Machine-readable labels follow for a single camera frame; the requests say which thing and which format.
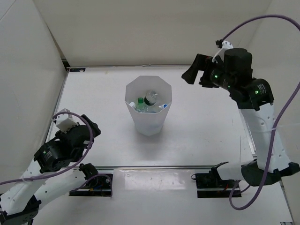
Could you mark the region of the black label plastic bottle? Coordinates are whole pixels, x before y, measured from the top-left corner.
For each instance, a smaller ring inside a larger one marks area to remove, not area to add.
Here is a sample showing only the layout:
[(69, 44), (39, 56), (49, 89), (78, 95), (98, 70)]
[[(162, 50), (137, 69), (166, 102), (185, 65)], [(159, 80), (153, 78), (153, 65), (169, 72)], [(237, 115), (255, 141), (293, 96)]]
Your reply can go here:
[(157, 98), (158, 98), (158, 93), (154, 90), (149, 90), (147, 91), (144, 97), (144, 102), (148, 106), (153, 106), (157, 102)]

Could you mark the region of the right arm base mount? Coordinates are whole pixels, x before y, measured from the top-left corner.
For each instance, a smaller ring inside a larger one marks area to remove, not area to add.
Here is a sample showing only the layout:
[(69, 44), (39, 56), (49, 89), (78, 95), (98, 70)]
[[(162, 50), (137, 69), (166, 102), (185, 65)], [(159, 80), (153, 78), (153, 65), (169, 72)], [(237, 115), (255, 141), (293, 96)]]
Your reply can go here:
[(191, 175), (196, 182), (197, 198), (228, 198), (235, 184), (234, 180), (222, 180), (217, 169), (226, 164), (223, 162), (210, 168), (207, 172)]

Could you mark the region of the blue label bottle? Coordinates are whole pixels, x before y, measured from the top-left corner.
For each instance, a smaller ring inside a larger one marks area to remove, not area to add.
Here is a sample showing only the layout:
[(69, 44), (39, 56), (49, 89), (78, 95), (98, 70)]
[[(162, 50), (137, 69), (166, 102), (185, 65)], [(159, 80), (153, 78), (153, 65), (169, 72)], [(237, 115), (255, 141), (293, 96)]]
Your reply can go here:
[(130, 102), (129, 105), (136, 111), (136, 104), (135, 104), (135, 102)]
[(168, 104), (158, 104), (158, 105), (153, 105), (148, 108), (148, 113), (159, 113), (163, 109), (165, 109), (168, 106)]

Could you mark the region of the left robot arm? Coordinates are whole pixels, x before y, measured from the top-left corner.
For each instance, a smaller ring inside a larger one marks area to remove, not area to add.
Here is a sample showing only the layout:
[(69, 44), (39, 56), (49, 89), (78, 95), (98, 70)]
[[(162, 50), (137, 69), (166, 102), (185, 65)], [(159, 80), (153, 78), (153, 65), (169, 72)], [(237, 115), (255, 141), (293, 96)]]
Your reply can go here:
[(98, 125), (86, 115), (73, 120), (73, 113), (58, 113), (53, 122), (58, 128), (54, 138), (35, 153), (22, 177), (0, 195), (2, 225), (31, 224), (39, 210), (56, 198), (98, 184), (98, 171), (81, 161), (101, 134)]

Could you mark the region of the green soda bottle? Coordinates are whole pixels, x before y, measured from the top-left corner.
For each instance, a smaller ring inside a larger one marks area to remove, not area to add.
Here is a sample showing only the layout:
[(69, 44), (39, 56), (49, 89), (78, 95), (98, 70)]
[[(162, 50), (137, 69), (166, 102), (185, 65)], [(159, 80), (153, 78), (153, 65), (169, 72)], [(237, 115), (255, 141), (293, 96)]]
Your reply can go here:
[(135, 105), (135, 110), (138, 113), (146, 113), (148, 111), (148, 106), (146, 105), (146, 103), (144, 102), (144, 98), (139, 97), (137, 99), (136, 105)]

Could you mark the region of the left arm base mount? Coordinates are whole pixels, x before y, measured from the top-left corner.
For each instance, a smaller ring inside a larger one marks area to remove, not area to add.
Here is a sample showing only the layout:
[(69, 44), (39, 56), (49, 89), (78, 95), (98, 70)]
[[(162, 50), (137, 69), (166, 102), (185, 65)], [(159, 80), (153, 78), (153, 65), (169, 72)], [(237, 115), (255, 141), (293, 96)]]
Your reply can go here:
[(113, 172), (100, 173), (91, 163), (80, 164), (79, 171), (83, 172), (85, 182), (69, 192), (69, 196), (82, 197), (112, 197)]

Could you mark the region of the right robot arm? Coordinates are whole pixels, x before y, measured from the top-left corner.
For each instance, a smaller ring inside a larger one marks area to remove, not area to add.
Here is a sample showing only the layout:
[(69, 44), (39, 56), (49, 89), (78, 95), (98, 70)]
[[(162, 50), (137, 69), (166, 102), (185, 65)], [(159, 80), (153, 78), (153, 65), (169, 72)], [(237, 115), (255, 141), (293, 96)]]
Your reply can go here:
[(227, 49), (222, 58), (197, 54), (181, 77), (188, 84), (194, 84), (199, 71), (203, 72), (199, 81), (201, 86), (223, 88), (229, 92), (244, 120), (248, 141), (256, 151), (256, 159), (239, 165), (236, 173), (230, 168), (225, 173), (213, 173), (210, 176), (212, 185), (220, 188), (227, 180), (244, 180), (253, 187), (259, 186), (268, 155), (271, 157), (265, 185), (298, 173), (300, 166), (287, 156), (279, 133), (271, 138), (275, 123), (274, 97), (266, 80), (252, 76), (252, 54), (243, 48)]

